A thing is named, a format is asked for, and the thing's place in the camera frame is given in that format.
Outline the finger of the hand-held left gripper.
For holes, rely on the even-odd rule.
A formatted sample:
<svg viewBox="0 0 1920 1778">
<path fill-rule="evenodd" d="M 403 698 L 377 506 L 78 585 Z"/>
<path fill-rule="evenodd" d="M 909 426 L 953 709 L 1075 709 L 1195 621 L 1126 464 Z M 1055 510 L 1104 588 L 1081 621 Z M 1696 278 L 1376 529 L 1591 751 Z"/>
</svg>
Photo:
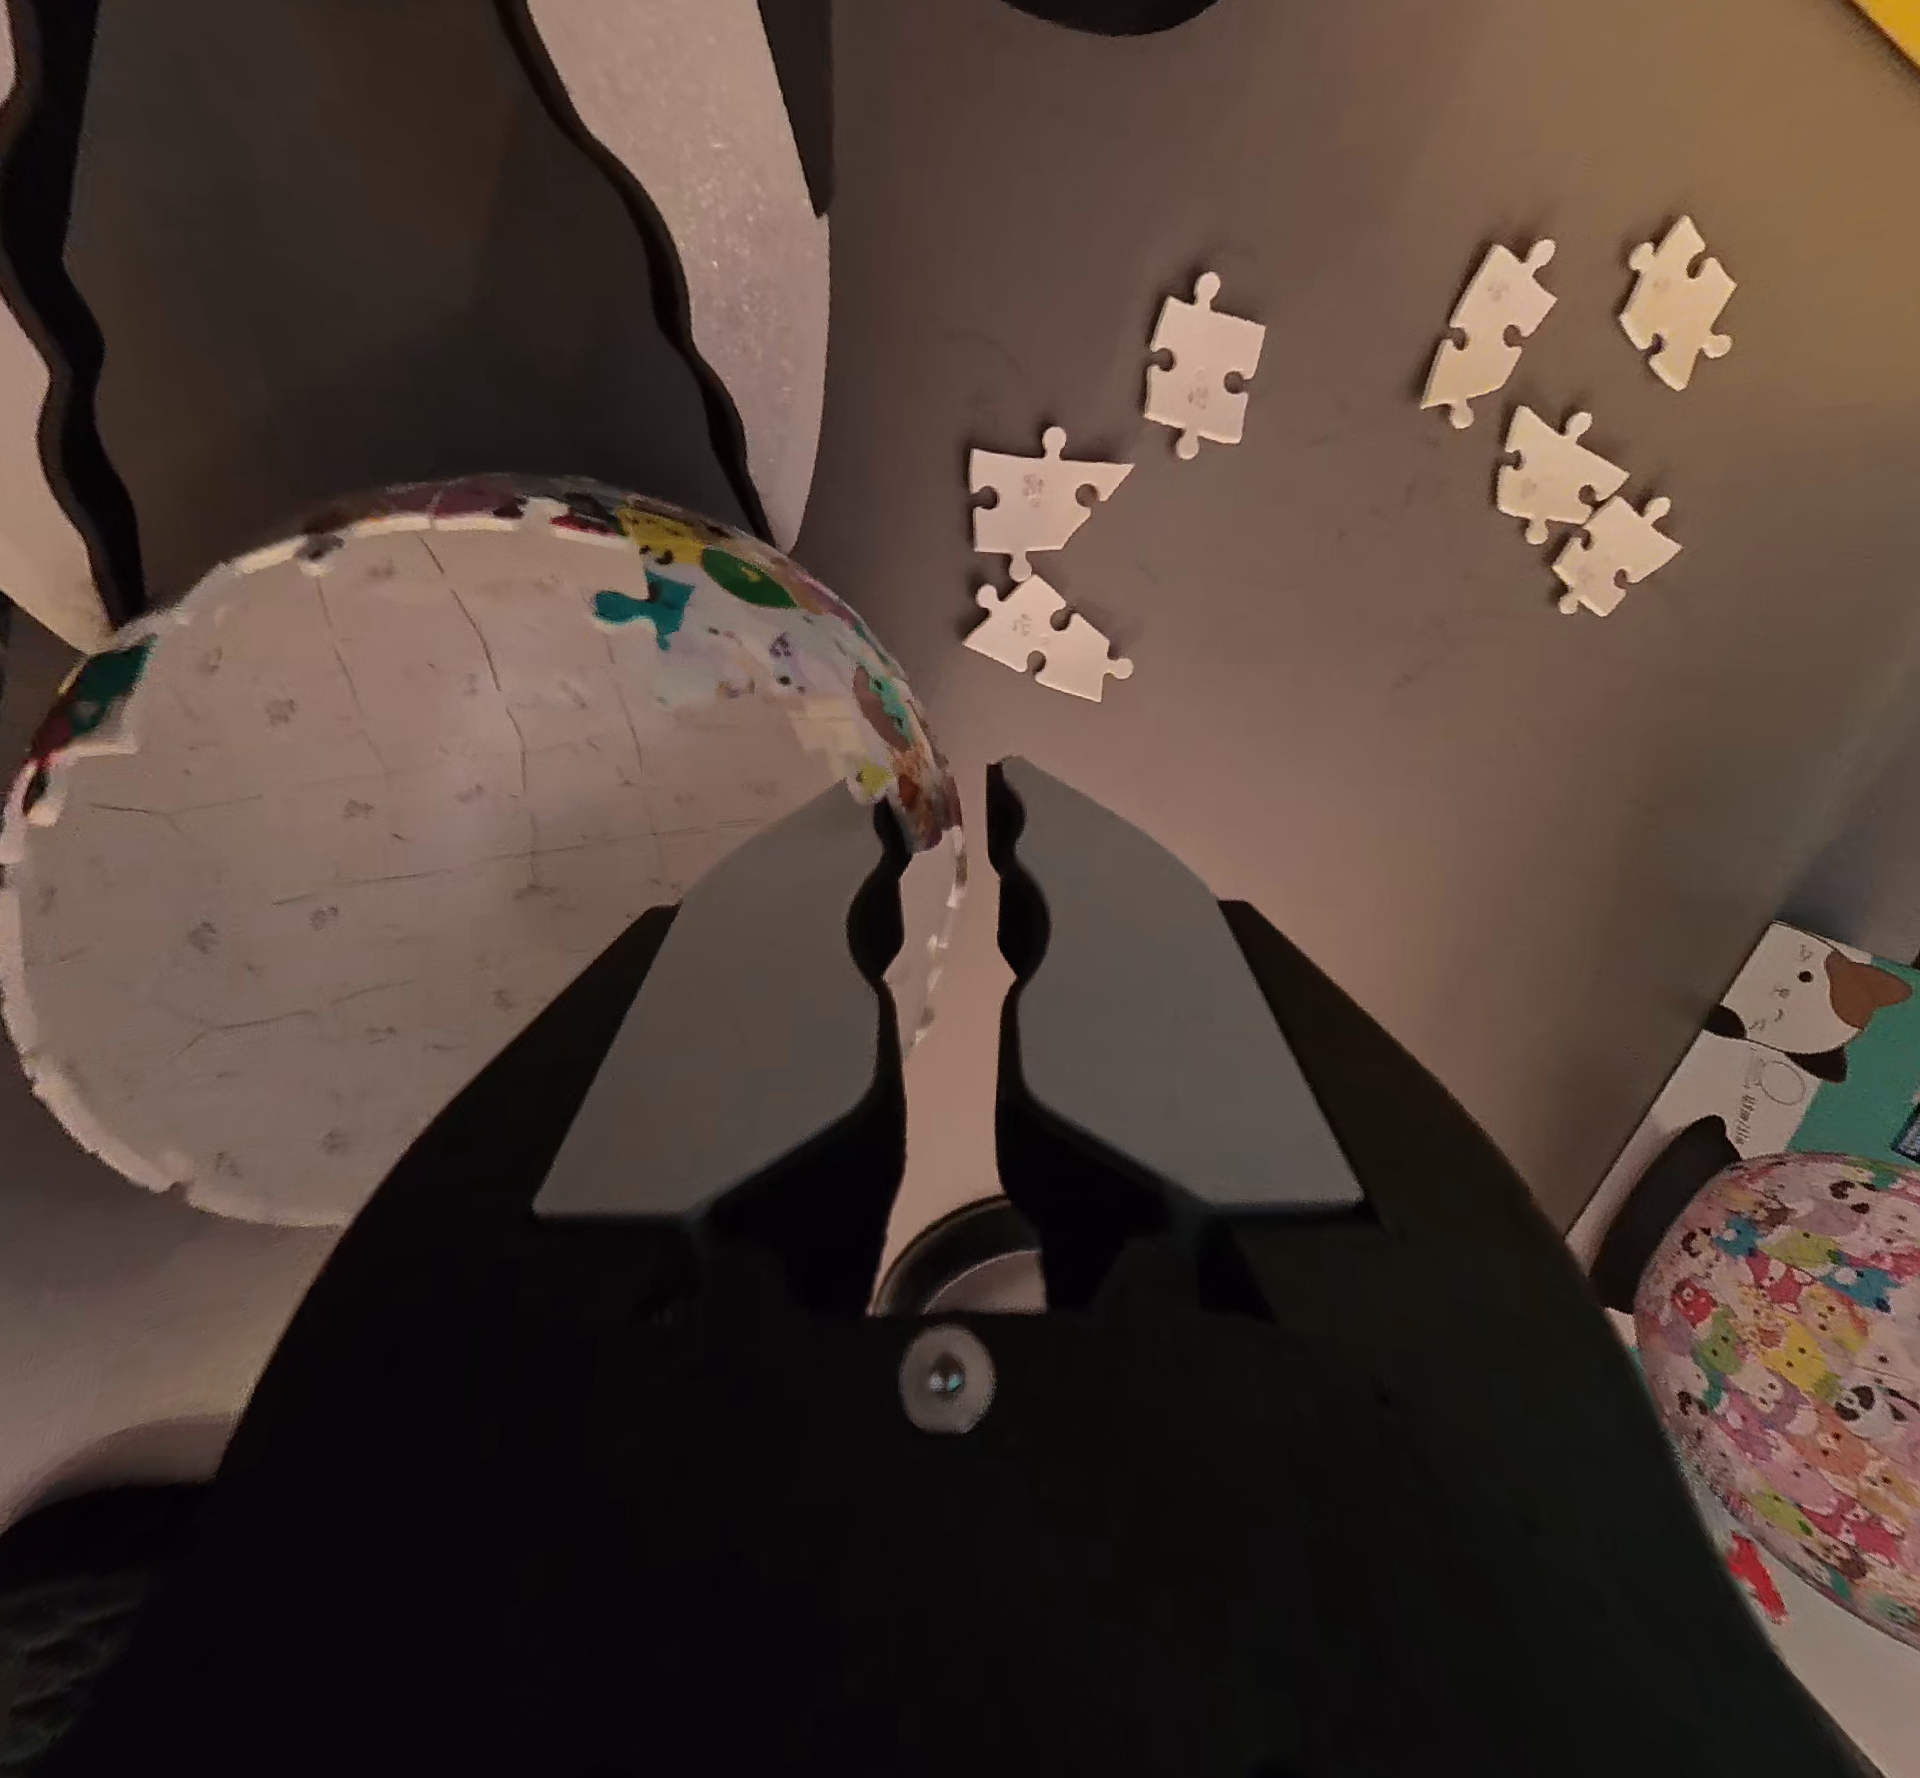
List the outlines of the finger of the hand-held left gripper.
<svg viewBox="0 0 1920 1778">
<path fill-rule="evenodd" d="M 830 363 L 812 211 L 756 0 L 499 0 L 540 105 L 632 219 L 745 519 L 800 539 Z"/>
<path fill-rule="evenodd" d="M 101 0 L 4 0 L 4 595 L 63 641 L 147 610 L 99 425 L 101 324 L 68 262 Z"/>
</svg>

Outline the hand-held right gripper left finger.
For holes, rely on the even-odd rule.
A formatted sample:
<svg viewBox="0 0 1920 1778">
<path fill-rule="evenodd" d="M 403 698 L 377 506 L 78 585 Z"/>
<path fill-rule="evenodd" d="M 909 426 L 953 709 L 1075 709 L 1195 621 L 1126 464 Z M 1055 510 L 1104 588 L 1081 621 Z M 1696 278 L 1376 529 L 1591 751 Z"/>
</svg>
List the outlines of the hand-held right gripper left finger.
<svg viewBox="0 0 1920 1778">
<path fill-rule="evenodd" d="M 769 1256 L 812 1311 L 863 1311 L 908 1161 L 908 843 L 825 791 L 694 884 L 535 1213 Z"/>
</svg>

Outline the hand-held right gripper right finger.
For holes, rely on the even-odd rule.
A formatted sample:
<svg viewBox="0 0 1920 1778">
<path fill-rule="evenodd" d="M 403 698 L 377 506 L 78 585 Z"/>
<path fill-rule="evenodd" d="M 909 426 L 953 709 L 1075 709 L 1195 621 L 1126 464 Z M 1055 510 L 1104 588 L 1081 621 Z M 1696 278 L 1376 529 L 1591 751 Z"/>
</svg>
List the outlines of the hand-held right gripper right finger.
<svg viewBox="0 0 1920 1778">
<path fill-rule="evenodd" d="M 997 1170 L 1046 1304 L 1091 1311 L 1136 1246 L 1208 1285 L 1234 1224 L 1345 1224 L 1365 1190 L 1212 890 L 1030 758 L 989 773 Z"/>
</svg>

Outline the colourful cartoon puzzle ball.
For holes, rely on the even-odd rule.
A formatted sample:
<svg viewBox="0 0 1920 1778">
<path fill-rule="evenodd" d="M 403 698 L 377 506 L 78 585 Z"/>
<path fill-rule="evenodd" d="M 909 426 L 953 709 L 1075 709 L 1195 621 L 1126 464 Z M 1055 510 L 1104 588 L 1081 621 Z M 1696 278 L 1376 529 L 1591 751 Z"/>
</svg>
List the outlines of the colourful cartoon puzzle ball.
<svg viewBox="0 0 1920 1778">
<path fill-rule="evenodd" d="M 364 493 L 60 686 L 4 809 L 4 1022 L 117 1174 L 338 1226 L 629 923 L 830 789 L 914 848 L 915 1043 L 963 806 L 846 601 L 590 480 Z"/>
</svg>

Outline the white puzzle pieces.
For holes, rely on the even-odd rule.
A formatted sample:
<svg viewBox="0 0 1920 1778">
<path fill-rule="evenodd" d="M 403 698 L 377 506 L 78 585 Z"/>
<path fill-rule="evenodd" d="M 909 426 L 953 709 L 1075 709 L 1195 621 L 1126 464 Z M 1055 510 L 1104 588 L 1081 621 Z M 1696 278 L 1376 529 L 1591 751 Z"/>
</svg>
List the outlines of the white puzzle pieces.
<svg viewBox="0 0 1920 1778">
<path fill-rule="evenodd" d="M 1555 255 L 1547 236 L 1524 250 L 1484 249 L 1432 348 L 1422 410 L 1466 429 L 1479 403 L 1508 389 L 1524 341 L 1556 309 L 1544 282 Z M 1634 245 L 1627 268 L 1632 282 L 1617 327 L 1656 380 L 1683 392 L 1705 361 L 1734 348 L 1722 317 L 1738 282 L 1689 213 Z M 1208 444 L 1241 441 L 1247 387 L 1261 361 L 1266 327 L 1224 312 L 1218 291 L 1218 275 L 1199 275 L 1186 298 L 1162 304 L 1150 333 L 1145 421 L 1169 432 L 1182 462 Z M 1628 471 L 1591 448 L 1591 425 L 1588 410 L 1547 421 L 1516 403 L 1492 471 L 1492 510 L 1518 525 L 1531 548 L 1555 548 L 1555 605 L 1569 618 L 1614 615 L 1637 582 L 1680 553 L 1670 496 L 1628 496 Z M 1035 566 L 1062 552 L 1130 477 L 1130 462 L 1072 455 L 1058 425 L 1042 429 L 1036 454 L 970 451 L 974 552 L 999 561 L 1004 579 L 976 592 L 976 621 L 963 637 L 968 653 L 1091 703 L 1108 680 L 1132 676 L 1113 637 L 1068 613 Z"/>
</svg>

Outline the teal puzzle box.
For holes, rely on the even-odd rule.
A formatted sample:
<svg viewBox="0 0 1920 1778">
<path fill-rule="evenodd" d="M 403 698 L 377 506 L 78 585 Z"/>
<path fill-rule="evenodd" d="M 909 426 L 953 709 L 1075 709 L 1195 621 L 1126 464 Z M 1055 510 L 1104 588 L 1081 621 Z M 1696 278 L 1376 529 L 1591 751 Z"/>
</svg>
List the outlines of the teal puzzle box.
<svg viewBox="0 0 1920 1778">
<path fill-rule="evenodd" d="M 1569 1242 L 1787 1662 L 1917 1691 L 1917 965 L 1768 926 Z"/>
</svg>

